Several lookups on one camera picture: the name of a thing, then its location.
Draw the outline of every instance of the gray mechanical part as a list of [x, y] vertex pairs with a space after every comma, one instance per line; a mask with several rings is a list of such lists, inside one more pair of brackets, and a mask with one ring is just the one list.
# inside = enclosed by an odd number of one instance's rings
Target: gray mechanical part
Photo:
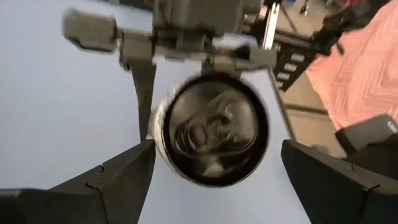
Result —
[[215, 63], [213, 65], [213, 70], [217, 72], [225, 72], [233, 78], [240, 79], [242, 71], [236, 69], [235, 63]]
[[131, 73], [136, 87], [138, 98], [138, 117], [139, 132], [141, 141], [145, 140], [148, 132], [150, 108], [152, 106], [152, 95], [154, 92], [154, 82], [156, 65], [151, 61], [136, 60], [131, 62]]
[[145, 140], [148, 130], [150, 108], [156, 74], [156, 65], [152, 63], [154, 49], [148, 35], [133, 30], [122, 32], [120, 63], [131, 70], [138, 98], [139, 131], [141, 141]]
[[221, 37], [239, 32], [245, 14], [257, 14], [261, 0], [153, 0], [154, 26], [203, 30]]
[[133, 30], [122, 32], [119, 61], [124, 68], [128, 68], [136, 60], [151, 62], [153, 55], [154, 49], [149, 35]]
[[250, 49], [250, 61], [263, 68], [274, 68], [276, 65], [275, 50], [262, 50], [258, 48]]
[[105, 52], [116, 49], [118, 27], [114, 18], [71, 9], [63, 20], [63, 35], [78, 47]]
[[177, 33], [176, 50], [203, 50], [205, 48], [206, 35], [196, 32], [180, 31]]
[[271, 11], [267, 18], [266, 31], [264, 33], [264, 38], [261, 43], [262, 49], [271, 49], [272, 48], [272, 43], [274, 42], [274, 36], [275, 36], [275, 30], [276, 30], [276, 23], [277, 23], [278, 15], [279, 15], [279, 8], [280, 8], [279, 3], [275, 2], [272, 4]]

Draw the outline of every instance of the pink fabric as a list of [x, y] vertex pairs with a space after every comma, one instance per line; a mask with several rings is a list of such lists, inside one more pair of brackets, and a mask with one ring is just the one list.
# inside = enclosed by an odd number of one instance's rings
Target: pink fabric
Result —
[[388, 113], [398, 121], [398, 0], [386, 4], [363, 30], [344, 34], [329, 57], [307, 69], [337, 129]]

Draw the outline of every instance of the metal bracket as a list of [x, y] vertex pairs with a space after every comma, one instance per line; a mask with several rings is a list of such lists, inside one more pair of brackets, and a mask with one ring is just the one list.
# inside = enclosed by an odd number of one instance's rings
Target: metal bracket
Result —
[[102, 52], [116, 49], [118, 26], [114, 18], [71, 9], [63, 20], [63, 35], [77, 47]]
[[150, 36], [132, 30], [122, 33], [120, 46], [120, 63], [126, 70], [130, 70], [136, 87], [138, 98], [139, 132], [141, 141], [145, 140], [148, 132], [150, 109], [156, 65], [152, 63], [154, 49]]

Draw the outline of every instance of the black plastic part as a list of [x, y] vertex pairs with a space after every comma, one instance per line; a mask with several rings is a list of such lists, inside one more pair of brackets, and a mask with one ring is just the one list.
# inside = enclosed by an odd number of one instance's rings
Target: black plastic part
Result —
[[154, 163], [146, 140], [50, 190], [0, 190], [0, 223], [137, 223]]
[[349, 155], [345, 161], [398, 180], [398, 134], [384, 142], [369, 144]]
[[312, 224], [398, 222], [398, 181], [291, 140], [281, 156]]
[[330, 49], [319, 48], [310, 37], [292, 32], [276, 30], [274, 42], [279, 46], [274, 74], [283, 91], [293, 85], [317, 54], [330, 55]]
[[63, 16], [63, 35], [81, 49], [112, 52], [117, 47], [118, 26], [113, 17], [70, 9]]
[[364, 149], [368, 144], [385, 141], [397, 131], [397, 128], [398, 124], [394, 118], [382, 114], [343, 128], [335, 135], [347, 155], [351, 155]]
[[272, 4], [282, 4], [282, 0], [264, 0], [262, 3], [264, 6], [271, 6]]
[[345, 23], [344, 30], [362, 29], [367, 26], [379, 9], [391, 0], [362, 0], [349, 7], [353, 19]]

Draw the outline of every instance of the table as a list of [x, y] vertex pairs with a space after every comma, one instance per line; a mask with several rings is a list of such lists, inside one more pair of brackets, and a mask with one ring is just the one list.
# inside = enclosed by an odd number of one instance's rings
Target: table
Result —
[[[118, 55], [82, 52], [61, 35], [69, 7], [116, 16], [150, 30], [151, 14], [89, 0], [0, 3], [0, 188], [48, 189], [139, 142], [131, 74]], [[228, 37], [227, 43], [247, 41]], [[200, 70], [198, 62], [157, 58], [154, 102]], [[139, 223], [310, 223], [280, 158], [289, 138], [267, 70], [244, 75], [267, 106], [270, 141], [257, 170], [240, 184], [207, 189], [175, 175], [157, 156]]]

